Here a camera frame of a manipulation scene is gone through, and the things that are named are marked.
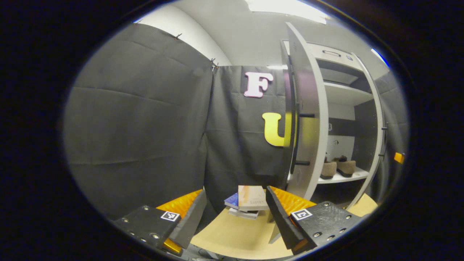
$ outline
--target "wooden table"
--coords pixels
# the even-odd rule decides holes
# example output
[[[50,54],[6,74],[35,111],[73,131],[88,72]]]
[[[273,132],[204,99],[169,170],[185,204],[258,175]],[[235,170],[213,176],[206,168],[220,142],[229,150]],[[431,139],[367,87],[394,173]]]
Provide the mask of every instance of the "wooden table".
[[[256,220],[227,213],[229,207],[196,234],[191,243],[199,248],[240,259],[273,259],[291,256],[282,237],[269,244],[276,227],[269,210],[259,212]]]

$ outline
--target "ceiling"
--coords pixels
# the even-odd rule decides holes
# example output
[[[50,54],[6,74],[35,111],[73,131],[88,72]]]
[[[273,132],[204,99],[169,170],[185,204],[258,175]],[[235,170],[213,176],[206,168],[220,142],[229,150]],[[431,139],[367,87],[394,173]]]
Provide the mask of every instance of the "ceiling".
[[[354,52],[374,79],[388,72],[359,35],[329,18],[320,24],[279,13],[253,13],[245,0],[180,0],[172,3],[216,41],[233,65],[280,65],[280,39],[287,39],[285,22],[291,22],[307,42]]]

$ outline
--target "cabinet handle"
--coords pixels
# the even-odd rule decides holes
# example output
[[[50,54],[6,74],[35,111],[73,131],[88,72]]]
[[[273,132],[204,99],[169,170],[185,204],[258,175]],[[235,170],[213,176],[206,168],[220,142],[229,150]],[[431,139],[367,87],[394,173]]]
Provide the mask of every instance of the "cabinet handle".
[[[332,52],[332,51],[327,51],[327,50],[322,50],[323,53],[327,53],[327,54],[332,54],[332,55],[336,55],[338,57],[341,57],[342,55],[339,54],[339,53],[336,53],[336,52]]]

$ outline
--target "black fabric backdrop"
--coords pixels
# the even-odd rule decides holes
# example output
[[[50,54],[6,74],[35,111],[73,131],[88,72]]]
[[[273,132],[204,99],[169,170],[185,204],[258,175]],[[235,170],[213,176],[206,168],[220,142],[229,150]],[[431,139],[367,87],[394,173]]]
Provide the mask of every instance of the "black fabric backdrop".
[[[274,77],[263,97],[245,97],[246,72],[266,72]],[[222,66],[215,70],[206,123],[207,160],[205,190],[216,212],[238,185],[271,185],[284,188],[289,166],[283,164],[283,147],[264,138],[265,112],[281,115],[279,136],[285,129],[285,86],[282,70],[255,66]]]
[[[73,176],[110,219],[201,189],[209,60],[134,24],[90,58],[69,94],[64,145]]]

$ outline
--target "ceiling light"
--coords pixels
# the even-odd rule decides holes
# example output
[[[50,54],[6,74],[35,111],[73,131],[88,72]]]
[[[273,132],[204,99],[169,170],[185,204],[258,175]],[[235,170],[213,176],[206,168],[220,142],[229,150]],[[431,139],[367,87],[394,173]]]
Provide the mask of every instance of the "ceiling light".
[[[327,15],[298,0],[245,0],[252,12],[283,13],[326,24]]]
[[[288,69],[287,65],[270,65],[267,67],[269,69],[275,69],[275,70],[287,70]]]
[[[374,49],[371,49],[371,51],[380,59],[382,60],[382,62],[387,66],[387,67],[390,67],[388,66],[388,63],[383,59],[383,57]]]

